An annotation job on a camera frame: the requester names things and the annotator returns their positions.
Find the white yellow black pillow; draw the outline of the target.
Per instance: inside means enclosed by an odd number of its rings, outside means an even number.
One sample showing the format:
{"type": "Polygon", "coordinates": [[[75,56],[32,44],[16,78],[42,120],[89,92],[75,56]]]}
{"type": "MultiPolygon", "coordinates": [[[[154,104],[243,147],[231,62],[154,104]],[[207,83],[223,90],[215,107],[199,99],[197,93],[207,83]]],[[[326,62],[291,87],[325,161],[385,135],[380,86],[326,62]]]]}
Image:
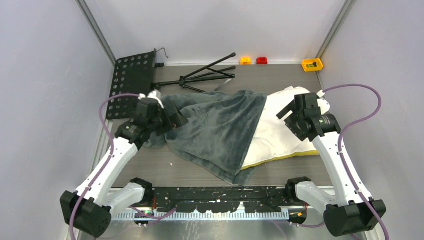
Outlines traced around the white yellow black pillow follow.
{"type": "Polygon", "coordinates": [[[286,126],[284,120],[277,118],[277,113],[294,100],[296,95],[309,92],[304,87],[290,86],[267,96],[242,170],[276,160],[319,155],[311,142],[299,140],[286,126]]]}

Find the grey fluffy pillowcase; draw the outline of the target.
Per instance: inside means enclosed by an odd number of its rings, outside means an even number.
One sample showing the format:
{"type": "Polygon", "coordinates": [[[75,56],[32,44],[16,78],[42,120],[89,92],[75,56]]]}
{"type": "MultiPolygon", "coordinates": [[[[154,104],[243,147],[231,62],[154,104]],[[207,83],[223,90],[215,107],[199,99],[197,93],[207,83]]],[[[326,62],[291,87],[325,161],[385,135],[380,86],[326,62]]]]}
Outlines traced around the grey fluffy pillowcase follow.
{"type": "Polygon", "coordinates": [[[161,100],[166,110],[174,114],[171,108],[176,107],[188,122],[164,135],[153,133],[143,147],[168,145],[175,155],[228,184],[248,182],[255,170],[242,167],[266,105],[265,94],[208,91],[165,95],[161,100]]]}

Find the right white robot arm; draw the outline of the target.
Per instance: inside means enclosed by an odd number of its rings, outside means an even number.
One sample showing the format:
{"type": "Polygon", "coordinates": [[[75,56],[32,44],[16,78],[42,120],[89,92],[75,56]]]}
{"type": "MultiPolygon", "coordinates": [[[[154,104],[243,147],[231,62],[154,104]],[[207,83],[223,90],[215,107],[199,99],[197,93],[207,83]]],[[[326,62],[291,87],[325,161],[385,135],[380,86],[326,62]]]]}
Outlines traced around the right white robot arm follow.
{"type": "Polygon", "coordinates": [[[386,213],[383,200],[375,200],[354,169],[336,117],[324,114],[315,93],[297,94],[276,116],[300,141],[308,140],[318,150],[334,195],[317,187],[308,177],[289,179],[285,198],[291,205],[304,202],[323,216],[334,237],[373,230],[386,213]]]}

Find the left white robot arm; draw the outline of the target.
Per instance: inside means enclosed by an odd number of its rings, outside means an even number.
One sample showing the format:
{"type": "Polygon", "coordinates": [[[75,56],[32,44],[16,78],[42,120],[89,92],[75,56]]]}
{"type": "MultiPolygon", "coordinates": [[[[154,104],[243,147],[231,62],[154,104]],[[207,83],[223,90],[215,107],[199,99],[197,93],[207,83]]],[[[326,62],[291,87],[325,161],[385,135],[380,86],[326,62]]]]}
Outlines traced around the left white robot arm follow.
{"type": "Polygon", "coordinates": [[[134,115],[118,128],[115,135],[111,135],[105,118],[99,117],[109,137],[109,150],[75,191],[65,191],[60,197],[72,240],[76,239],[75,230],[99,238],[106,232],[112,217],[134,204],[148,207],[154,201],[152,184],[140,178],[132,179],[118,192],[110,194],[109,191],[152,134],[160,136],[188,123],[174,104],[164,106],[158,90],[148,95],[135,94],[134,97],[138,100],[134,115]]]}

